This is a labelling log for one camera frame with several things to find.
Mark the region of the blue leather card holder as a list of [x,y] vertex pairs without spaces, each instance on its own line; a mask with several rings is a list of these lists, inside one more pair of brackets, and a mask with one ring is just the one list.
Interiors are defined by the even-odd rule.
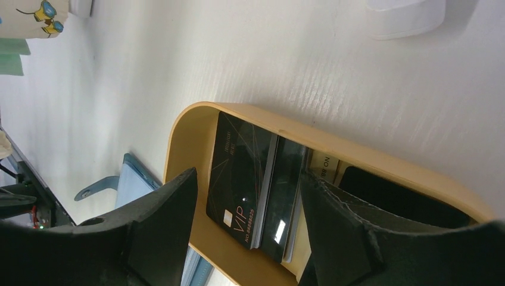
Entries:
[[[106,176],[80,190],[74,201],[80,201],[106,189],[117,191],[115,208],[136,200],[161,186],[161,182],[133,154],[126,153],[119,175]],[[212,265],[188,247],[181,285],[207,285]]]

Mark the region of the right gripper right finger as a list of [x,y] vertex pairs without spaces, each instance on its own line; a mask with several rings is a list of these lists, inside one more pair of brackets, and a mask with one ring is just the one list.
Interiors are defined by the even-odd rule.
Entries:
[[503,285],[504,221],[448,229],[300,182],[311,255],[300,285]]

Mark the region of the tan oval card tray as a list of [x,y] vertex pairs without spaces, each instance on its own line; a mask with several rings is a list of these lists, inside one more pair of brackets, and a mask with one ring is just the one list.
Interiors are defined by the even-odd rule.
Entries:
[[241,246],[206,215],[208,182],[220,112],[451,204],[476,222],[484,223],[496,218],[491,208],[476,193],[429,169],[253,105],[197,102],[185,108],[174,122],[163,180],[168,182],[184,170],[196,168],[198,199],[190,246],[238,285],[297,285],[310,247],[307,231],[302,228],[292,262],[276,263],[260,251],[247,250]]

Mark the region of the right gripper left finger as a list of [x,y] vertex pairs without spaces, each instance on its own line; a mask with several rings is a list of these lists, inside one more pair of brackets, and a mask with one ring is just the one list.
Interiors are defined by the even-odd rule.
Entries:
[[77,226],[1,223],[2,285],[179,285],[198,194],[190,168]]

